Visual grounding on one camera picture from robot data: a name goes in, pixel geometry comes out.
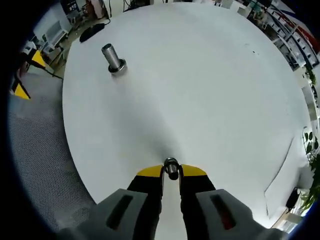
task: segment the black computer mouse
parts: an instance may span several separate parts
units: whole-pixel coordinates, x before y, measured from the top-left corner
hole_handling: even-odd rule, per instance
[[[104,23],[98,23],[98,24],[95,24],[95,25],[93,25],[91,27],[88,27],[81,34],[81,36],[79,38],[80,43],[83,43],[84,41],[88,40],[89,38],[91,38],[96,33],[100,32],[104,28],[105,28],[105,24]]]

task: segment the metal cylinder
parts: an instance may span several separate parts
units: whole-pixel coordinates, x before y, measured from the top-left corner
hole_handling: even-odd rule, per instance
[[[164,170],[168,174],[171,180],[177,180],[179,178],[179,163],[178,161],[173,158],[169,157],[164,161]]]
[[[174,165],[174,164],[168,165],[167,171],[168,171],[169,178],[171,180],[177,180],[179,178],[179,172],[178,172],[178,168],[176,165]]]
[[[121,60],[118,58],[117,53],[111,43],[105,45],[101,51],[112,69],[116,70],[121,67]]]

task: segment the mesh floor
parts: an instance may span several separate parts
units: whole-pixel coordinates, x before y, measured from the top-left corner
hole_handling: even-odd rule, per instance
[[[8,132],[21,183],[39,214],[57,232],[86,220],[95,203],[69,152],[62,82],[52,77],[42,80],[31,76],[23,84],[30,100],[9,96]]]

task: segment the wall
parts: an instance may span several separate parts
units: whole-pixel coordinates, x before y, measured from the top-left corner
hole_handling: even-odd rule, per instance
[[[124,9],[128,9],[128,5],[127,4],[124,4],[124,1],[123,0],[103,0],[104,1],[104,4],[105,4],[105,7],[106,7],[106,10],[110,16],[110,9],[109,9],[109,1],[110,1],[110,5],[111,5],[111,11],[112,11],[112,17],[115,17],[119,14],[121,14],[123,12],[123,7]],[[163,4],[162,0],[150,0],[150,2],[153,4]],[[168,3],[173,3],[174,0],[168,0]]]
[[[38,24],[34,27],[33,33],[38,39],[42,39],[42,36],[47,32],[47,30],[52,26],[53,23],[57,21],[56,16],[53,11],[49,9],[44,16],[40,19]]]
[[[60,3],[57,3],[51,7],[51,10],[53,11],[53,14],[55,17],[60,21],[61,28],[69,32],[72,28],[67,15],[65,14],[62,6]]]
[[[277,1],[277,4],[274,4],[278,9],[280,10],[285,10],[285,11],[288,11],[288,12],[291,12],[291,13],[294,13],[294,11],[291,10],[290,7],[288,7],[286,4],[284,4],[282,1]]]
[[[53,5],[41,18],[38,24],[34,27],[34,35],[38,39],[42,39],[42,36],[48,31],[48,29],[57,21],[60,21],[62,29],[69,32],[71,30],[71,24],[67,19],[67,16],[60,3]]]

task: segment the white round table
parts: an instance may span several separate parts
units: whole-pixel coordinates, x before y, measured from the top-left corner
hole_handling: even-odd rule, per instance
[[[127,62],[117,79],[101,52],[108,43]],[[141,7],[74,41],[62,97],[70,152],[96,203],[175,157],[205,170],[267,227],[264,192],[310,124],[281,52],[241,15],[206,4]],[[181,216],[166,206],[178,204],[179,187],[166,181],[157,239],[183,239]]]

